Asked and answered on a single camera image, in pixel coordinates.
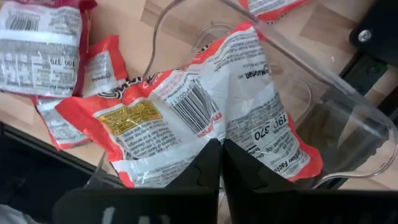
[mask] wooden countertop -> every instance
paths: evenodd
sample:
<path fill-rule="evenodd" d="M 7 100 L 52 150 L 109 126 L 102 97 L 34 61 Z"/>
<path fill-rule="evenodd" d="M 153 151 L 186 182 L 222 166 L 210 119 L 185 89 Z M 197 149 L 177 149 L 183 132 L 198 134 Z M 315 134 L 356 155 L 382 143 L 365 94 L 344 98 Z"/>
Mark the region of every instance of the wooden countertop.
<path fill-rule="evenodd" d="M 153 26 L 171 0 L 97 0 L 93 12 L 91 42 L 110 34 L 120 35 L 120 50 L 130 77 L 144 72 L 152 50 Z M 274 27 L 290 41 L 305 49 L 322 64 L 339 74 L 355 53 L 348 42 L 350 30 L 361 20 L 373 0 L 314 0 L 287 14 Z M 165 34 L 164 45 L 175 53 L 174 44 L 189 38 L 189 27 L 170 24 L 177 35 Z M 398 70 L 391 67 L 366 95 L 377 105 L 398 83 Z M 47 130 L 30 99 L 0 93 L 0 120 L 31 136 L 51 143 Z M 90 164 L 97 165 L 103 149 L 95 143 L 67 150 Z M 385 174 L 372 180 L 350 180 L 343 188 L 398 189 L 390 178 L 398 171 L 394 164 Z"/>

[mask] plastic wrapper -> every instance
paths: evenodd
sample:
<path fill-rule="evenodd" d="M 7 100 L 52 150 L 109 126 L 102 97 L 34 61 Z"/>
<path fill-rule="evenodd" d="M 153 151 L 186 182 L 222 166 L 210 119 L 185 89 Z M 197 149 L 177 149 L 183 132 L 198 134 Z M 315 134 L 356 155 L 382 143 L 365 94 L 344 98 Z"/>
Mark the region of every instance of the plastic wrapper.
<path fill-rule="evenodd" d="M 291 181 L 320 173 L 274 88 L 259 35 L 242 23 L 181 68 L 56 110 L 102 146 L 128 187 L 164 187 L 213 138 L 229 138 Z"/>
<path fill-rule="evenodd" d="M 80 95 L 94 0 L 5 1 L 0 10 L 0 89 Z"/>
<path fill-rule="evenodd" d="M 250 13 L 267 23 L 273 23 L 306 2 L 309 0 L 239 0 Z"/>
<path fill-rule="evenodd" d="M 320 175 L 295 185 L 336 187 L 341 178 L 370 178 L 388 169 L 398 153 L 394 123 L 338 74 L 235 2 L 170 3 L 154 26 L 153 51 L 143 76 L 191 63 L 201 48 L 208 48 L 206 44 L 249 21 L 266 36 L 261 45 L 272 70 L 270 76 L 297 134 L 322 157 Z M 183 21 L 182 27 L 172 26 L 175 21 Z M 170 36 L 177 38 L 172 47 L 168 45 Z"/>
<path fill-rule="evenodd" d="M 116 88 L 125 83 L 127 77 L 124 60 L 119 51 L 119 36 L 111 35 L 89 49 L 83 97 Z M 65 121 L 55 110 L 55 105 L 61 100 L 40 98 L 34 100 L 53 145 L 61 150 L 89 142 L 90 139 L 85 134 Z"/>

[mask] screw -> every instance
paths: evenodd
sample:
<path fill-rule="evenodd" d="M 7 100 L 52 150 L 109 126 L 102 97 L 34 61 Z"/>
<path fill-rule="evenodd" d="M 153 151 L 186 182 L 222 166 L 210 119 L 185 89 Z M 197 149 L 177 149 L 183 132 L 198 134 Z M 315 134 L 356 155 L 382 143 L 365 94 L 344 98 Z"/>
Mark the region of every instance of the screw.
<path fill-rule="evenodd" d="M 361 43 L 365 43 L 372 38 L 372 33 L 370 30 L 362 30 L 358 35 L 358 40 Z"/>
<path fill-rule="evenodd" d="M 380 69 L 376 68 L 376 67 L 371 67 L 368 70 L 368 75 L 377 75 L 377 73 L 380 72 Z"/>

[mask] red border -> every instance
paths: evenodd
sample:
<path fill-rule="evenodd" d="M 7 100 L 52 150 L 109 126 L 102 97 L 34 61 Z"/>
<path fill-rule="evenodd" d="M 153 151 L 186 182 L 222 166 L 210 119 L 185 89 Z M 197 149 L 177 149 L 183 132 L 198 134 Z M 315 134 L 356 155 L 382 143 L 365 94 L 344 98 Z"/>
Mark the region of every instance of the red border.
<path fill-rule="evenodd" d="M 114 76 L 117 81 L 127 80 L 129 74 L 126 71 L 126 65 L 123 60 L 123 56 L 119 50 L 119 36 L 110 35 L 106 39 L 98 42 L 94 46 L 90 47 L 87 53 L 88 58 L 92 58 L 101 52 L 108 51 L 112 61 L 112 67 Z"/>
<path fill-rule="evenodd" d="M 37 98 L 36 98 L 36 97 L 31 97 L 30 99 L 32 100 L 33 105 L 34 105 L 34 106 L 37 106 Z M 43 121 L 43 123 L 44 123 L 44 125 L 45 125 L 45 128 L 47 129 L 47 132 L 48 132 L 48 134 L 49 134 L 49 136 L 50 136 L 50 139 L 51 139 L 51 143 L 53 144 L 53 146 L 56 148 L 57 151 L 62 151 L 62 150 L 65 150 L 65 149 L 70 149 L 70 148 L 72 148 L 72 147 L 76 147 L 76 146 L 79 146 L 79 145 L 83 145 L 83 144 L 86 144 L 86 143 L 88 143 L 88 142 L 91 141 L 91 139 L 89 139 L 89 138 L 87 137 L 86 139 L 83 139 L 83 140 L 81 140 L 81 141 L 79 141 L 79 142 L 75 142 L 75 143 L 71 143 L 71 144 L 59 144 L 59 143 L 55 140 L 55 138 L 53 137 L 53 135 L 51 134 L 51 132 L 50 132 L 50 130 L 49 130 L 49 127 L 46 125 L 46 123 L 45 123 L 45 121 L 44 121 L 44 119 L 43 119 L 43 116 L 42 116 L 40 113 L 39 113 L 39 115 L 40 115 L 40 118 L 42 119 L 42 121 Z"/>
<path fill-rule="evenodd" d="M 249 9 L 249 1 L 250 0 L 239 0 L 239 3 L 246 9 Z M 309 0 L 296 0 L 293 3 L 290 3 L 287 6 L 284 6 L 282 8 L 279 9 L 275 9 L 273 11 L 270 12 L 265 12 L 262 13 L 260 15 L 258 15 L 258 18 L 261 19 L 262 21 L 276 21 L 278 20 L 281 15 L 283 15 L 286 12 L 290 12 L 291 10 L 301 6 L 302 4 L 305 4 L 309 2 Z"/>
<path fill-rule="evenodd" d="M 289 115 L 289 127 L 291 128 L 293 135 L 298 140 L 299 150 L 306 152 L 310 156 L 310 162 L 307 165 L 305 165 L 298 174 L 288 179 L 292 182 L 295 182 L 296 180 L 299 179 L 307 179 L 319 175 L 322 171 L 323 161 L 318 149 L 315 149 L 314 147 L 305 144 L 303 140 L 298 136 L 296 130 L 294 129 L 294 124 L 292 121 L 292 117 L 290 117 L 290 115 Z"/>
<path fill-rule="evenodd" d="M 32 4 L 32 5 L 45 6 L 50 8 L 70 6 L 80 10 L 91 10 L 96 6 L 95 0 L 55 0 L 54 4 L 43 2 L 43 0 L 5 0 L 5 2 L 6 1 L 14 1 L 20 4 Z"/>
<path fill-rule="evenodd" d="M 74 96 L 69 97 L 61 101 L 55 109 L 65 120 L 74 125 L 77 130 L 89 136 L 91 140 L 105 149 L 110 162 L 122 160 L 122 150 L 113 143 L 111 136 L 105 130 L 104 126 L 82 107 L 82 105 L 92 104 L 92 102 L 88 101 L 89 99 Z"/>
<path fill-rule="evenodd" d="M 134 188 L 134 183 L 131 182 L 129 174 L 127 172 L 119 172 L 119 178 L 122 180 L 122 183 L 128 188 Z"/>

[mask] wooden surface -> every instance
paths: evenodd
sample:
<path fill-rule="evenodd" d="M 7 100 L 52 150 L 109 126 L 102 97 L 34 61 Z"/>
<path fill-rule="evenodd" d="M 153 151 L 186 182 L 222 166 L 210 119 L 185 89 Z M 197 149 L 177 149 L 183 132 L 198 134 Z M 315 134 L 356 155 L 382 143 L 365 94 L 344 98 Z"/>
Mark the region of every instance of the wooden surface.
<path fill-rule="evenodd" d="M 110 34 L 120 35 L 120 50 L 126 61 L 130 77 L 144 72 L 152 51 L 153 27 L 170 0 L 97 0 L 93 12 L 90 42 L 104 39 Z M 316 0 L 287 14 L 274 27 L 291 42 L 314 56 L 331 71 L 339 74 L 355 53 L 348 42 L 349 32 L 364 16 L 373 0 Z M 165 21 L 160 68 L 177 66 L 200 33 L 200 27 L 212 15 L 228 19 L 223 8 L 178 12 Z M 375 105 L 388 95 L 398 83 L 395 68 L 379 80 L 366 97 Z M 50 143 L 47 130 L 29 99 L 0 93 L 0 120 Z M 97 165 L 103 149 L 91 143 L 67 151 L 90 164 Z M 372 180 L 349 180 L 343 188 L 398 189 L 393 176 L 398 174 L 398 162 L 385 174 Z"/>

